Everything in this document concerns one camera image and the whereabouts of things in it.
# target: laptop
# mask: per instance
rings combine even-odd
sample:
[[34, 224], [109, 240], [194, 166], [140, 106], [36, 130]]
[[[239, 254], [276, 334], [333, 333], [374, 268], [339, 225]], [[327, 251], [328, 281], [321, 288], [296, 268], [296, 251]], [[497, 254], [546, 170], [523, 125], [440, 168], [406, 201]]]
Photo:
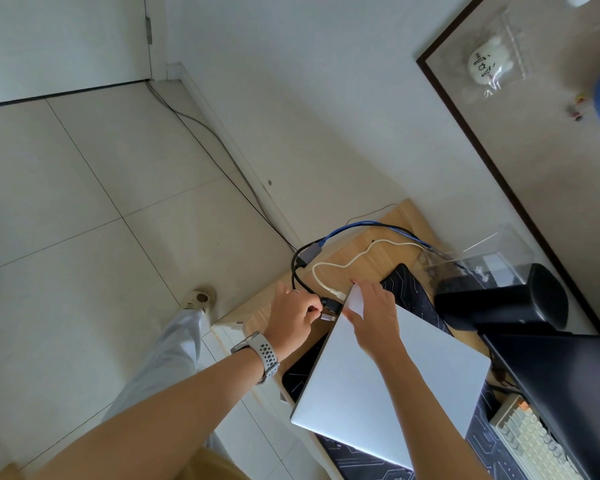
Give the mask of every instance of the laptop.
[[[345, 306], [363, 314], [354, 285]], [[400, 338], [426, 384], [466, 436], [491, 361], [397, 307]], [[291, 423], [382, 460], [413, 469], [382, 375], [360, 349], [353, 325], [339, 317], [291, 414]]]

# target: person's left hand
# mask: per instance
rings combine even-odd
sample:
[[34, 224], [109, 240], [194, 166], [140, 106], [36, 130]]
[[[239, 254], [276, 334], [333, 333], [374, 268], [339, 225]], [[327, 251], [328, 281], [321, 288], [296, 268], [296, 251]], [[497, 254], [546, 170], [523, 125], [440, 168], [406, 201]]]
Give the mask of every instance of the person's left hand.
[[311, 323], [322, 313], [318, 295], [305, 290], [289, 290], [284, 283], [276, 286], [269, 325], [263, 335], [269, 341], [278, 362], [300, 347], [311, 332]]

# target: white cable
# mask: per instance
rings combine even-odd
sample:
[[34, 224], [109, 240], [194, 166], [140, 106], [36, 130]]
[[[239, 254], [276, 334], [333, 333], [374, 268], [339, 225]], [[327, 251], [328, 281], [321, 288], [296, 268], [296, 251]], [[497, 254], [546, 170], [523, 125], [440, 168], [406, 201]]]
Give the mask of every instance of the white cable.
[[318, 276], [315, 273], [315, 268], [317, 268], [318, 266], [334, 266], [334, 267], [339, 267], [342, 269], [349, 267], [360, 256], [364, 256], [365, 254], [367, 254], [369, 252], [369, 250], [378, 242], [388, 242], [389, 244], [394, 244], [396, 246], [416, 246], [423, 251], [425, 250], [423, 246], [417, 244], [416, 242], [393, 242], [393, 241], [389, 241], [388, 239], [378, 239], [377, 241], [374, 241], [371, 244], [369, 244], [369, 247], [367, 248], [366, 251], [362, 251], [360, 254], [358, 254], [356, 257], [354, 257], [351, 261], [349, 261], [346, 264], [335, 264], [332, 262], [317, 262], [316, 264], [311, 266], [311, 273], [313, 275], [313, 278], [315, 279], [315, 282], [318, 283], [321, 287], [323, 287], [325, 290], [327, 290], [332, 295], [335, 295], [336, 298], [339, 298], [343, 301], [346, 300], [347, 295], [345, 295], [342, 291], [337, 291], [337, 290], [334, 290], [333, 288], [329, 288], [327, 285], [325, 285], [323, 282], [320, 281], [320, 279], [318, 278]]

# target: foot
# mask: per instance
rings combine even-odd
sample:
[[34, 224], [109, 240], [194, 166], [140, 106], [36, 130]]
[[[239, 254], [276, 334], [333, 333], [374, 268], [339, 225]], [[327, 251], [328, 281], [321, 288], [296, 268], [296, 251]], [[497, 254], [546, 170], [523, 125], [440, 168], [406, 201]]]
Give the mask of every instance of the foot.
[[184, 310], [200, 310], [204, 315], [216, 304], [216, 290], [211, 286], [200, 286], [189, 293], [183, 306]]

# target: speaker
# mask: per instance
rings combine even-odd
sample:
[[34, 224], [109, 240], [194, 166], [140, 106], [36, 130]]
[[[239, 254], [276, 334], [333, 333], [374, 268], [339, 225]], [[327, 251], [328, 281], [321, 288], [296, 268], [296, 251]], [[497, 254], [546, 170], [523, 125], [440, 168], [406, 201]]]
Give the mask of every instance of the speaker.
[[[474, 278], [449, 278], [440, 282], [437, 290], [465, 289], [458, 280]], [[499, 326], [510, 329], [512, 325], [564, 330], [569, 314], [564, 288], [538, 263], [531, 265], [526, 284], [436, 293], [434, 304], [440, 318], [456, 330], [496, 331]]]

